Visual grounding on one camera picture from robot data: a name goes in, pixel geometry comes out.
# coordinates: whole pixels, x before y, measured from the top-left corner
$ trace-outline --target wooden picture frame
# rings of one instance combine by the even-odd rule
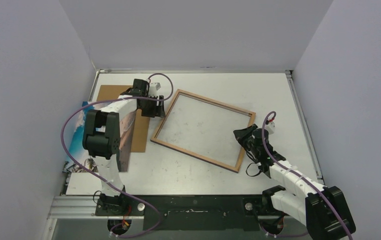
[[[164,126],[164,123],[166,122],[166,120],[169,117],[173,107],[175,106],[175,103],[176,103],[177,99],[179,98],[179,96],[185,96],[185,97],[192,98],[192,99],[195,99],[195,100],[207,103],[207,104],[214,105],[214,106],[219,107],[219,108],[223,108],[223,109],[226,109],[226,110],[233,111],[235,113],[239,113],[239,114],[242,114],[242,115],[249,116],[249,122],[248,122],[248,125],[247,125],[248,127],[251,126],[252,124],[254,124],[256,113],[253,112],[253,111],[249,111],[249,110],[246,110],[246,109],[243,109],[243,108],[240,108],[240,107],[229,105],[229,104],[226,104],[226,103],[214,100],[214,99],[210,99],[208,97],[197,95],[197,94],[185,91],[185,90],[177,89],[177,91],[174,94],[174,97],[173,97],[170,105],[168,106],[168,110],[167,110],[167,113],[165,115],[165,118],[156,127],[156,129],[155,129],[155,131],[154,131],[154,133],[153,133],[153,135],[152,135],[152,137],[150,139],[151,142],[154,142],[156,144],[165,146],[167,148],[176,150],[176,151],[181,152],[183,154],[195,157],[195,158],[203,160],[205,162],[208,162],[208,163],[214,164],[216,166],[222,167],[224,169],[230,170],[232,172],[238,173],[240,168],[241,168],[241,164],[242,164],[242,161],[243,161],[244,155],[245,155],[245,150],[244,150],[243,147],[240,148],[240,151],[239,151],[238,158],[236,160],[235,166],[232,166],[232,165],[228,165],[228,164],[226,164],[224,162],[221,162],[221,161],[209,158],[207,156],[198,154],[196,152],[187,150],[185,148],[173,145],[173,144],[171,144],[169,142],[162,141],[162,140],[157,138],[158,135],[160,134],[163,126]]]

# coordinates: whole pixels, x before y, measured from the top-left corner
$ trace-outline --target white cable connector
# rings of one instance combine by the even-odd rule
[[[268,134],[274,134],[276,130],[275,122],[269,121],[265,124],[265,129],[268,131]]]

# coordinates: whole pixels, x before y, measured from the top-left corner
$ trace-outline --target black cable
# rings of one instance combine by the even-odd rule
[[[248,156],[248,158],[251,159],[251,160],[253,161],[253,162],[251,162],[251,163],[246,167],[246,170],[245,170],[246,175],[248,175],[249,177],[256,177],[256,176],[260,175],[260,174],[262,173],[261,170],[259,170],[258,173],[255,174],[255,175],[249,175],[249,174],[248,174],[248,169],[250,168],[250,166],[251,166],[252,164],[256,164],[256,158],[254,157],[254,155],[253,155],[251,152],[249,152],[249,151],[247,151],[247,150],[245,150],[245,152],[246,152],[246,155]]]
[[[93,194],[92,199],[93,199],[93,202],[96,203],[96,204],[98,204],[98,203],[95,201],[95,196],[97,195],[97,192],[102,193],[100,190],[98,190],[98,191],[96,191],[96,192]]]
[[[256,164],[256,163],[255,163],[255,162],[251,162],[251,163],[246,167],[246,170],[245,170],[246,175],[248,175],[249,177],[256,177],[256,176],[258,176],[258,175],[260,175],[260,174],[262,173],[261,170],[258,170],[258,173],[257,173],[257,174],[255,174],[255,175],[249,175],[249,174],[248,174],[248,169],[249,169],[250,166],[253,165],[253,164]]]

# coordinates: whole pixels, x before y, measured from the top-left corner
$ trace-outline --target red wire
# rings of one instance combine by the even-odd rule
[[[124,223],[126,222],[125,217],[127,217],[130,214],[131,211],[132,211],[132,207],[128,206],[127,213],[125,215],[123,215],[123,222],[121,223],[122,226],[124,226]]]

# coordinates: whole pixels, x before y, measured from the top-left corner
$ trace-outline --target glass pane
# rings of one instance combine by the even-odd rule
[[[179,95],[157,138],[234,167],[241,147],[233,130],[249,121],[247,115]]]

